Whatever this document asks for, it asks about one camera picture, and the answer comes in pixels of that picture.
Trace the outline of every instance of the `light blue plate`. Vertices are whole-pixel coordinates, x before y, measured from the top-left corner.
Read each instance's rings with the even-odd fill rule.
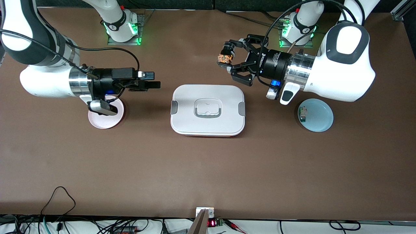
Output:
[[[305,128],[312,132],[324,132],[328,130],[334,122],[334,114],[331,108],[324,101],[311,98],[303,101],[299,109],[306,107],[308,110],[306,115],[306,121],[300,122]]]

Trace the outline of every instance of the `brown table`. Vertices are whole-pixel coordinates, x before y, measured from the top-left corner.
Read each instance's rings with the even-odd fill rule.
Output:
[[[83,47],[105,47],[92,9],[41,9]],[[267,19],[256,12],[244,15]],[[324,14],[328,30],[338,14]],[[155,71],[159,90],[125,93],[125,120],[99,130],[77,98],[46,99],[19,82],[26,67],[8,55],[0,67],[0,213],[38,214],[56,186],[76,199],[71,214],[192,217],[212,206],[227,218],[416,220],[416,61],[401,22],[371,14],[370,57],[376,79],[359,101],[323,98],[334,112],[324,133],[299,127],[295,107],[265,98],[217,66],[224,41],[266,27],[219,11],[156,11],[141,46],[126,47]],[[322,36],[316,35],[314,54]],[[277,32],[269,48],[277,48]],[[246,56],[237,50],[236,61]],[[95,67],[130,67],[118,51],[81,52]],[[246,126],[230,138],[186,137],[169,123],[173,91],[182,84],[236,85],[246,98]],[[58,192],[46,213],[71,207]]]

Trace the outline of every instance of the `teal cable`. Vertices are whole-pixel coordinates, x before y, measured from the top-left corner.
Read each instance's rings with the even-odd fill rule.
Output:
[[[46,226],[45,217],[43,217],[43,225],[45,226],[46,232],[47,232],[48,234],[51,234],[51,232],[49,231],[48,226]]]

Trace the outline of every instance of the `white plate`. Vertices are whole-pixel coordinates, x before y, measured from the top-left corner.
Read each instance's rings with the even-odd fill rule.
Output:
[[[324,132],[332,126],[334,114],[324,101],[315,98],[307,99],[300,104],[299,109],[302,107],[306,107],[308,113],[306,121],[300,123],[309,131]]]
[[[105,96],[106,100],[116,98],[114,96]],[[111,105],[117,107],[118,113],[113,116],[99,115],[95,112],[88,111],[89,122],[96,128],[108,129],[116,126],[124,115],[124,105],[120,99],[115,100]]]

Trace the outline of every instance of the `white plastic container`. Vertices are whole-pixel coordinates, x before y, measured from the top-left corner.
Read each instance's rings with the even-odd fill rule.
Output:
[[[230,137],[244,125],[244,94],[236,86],[181,85],[173,93],[171,126],[179,134]]]

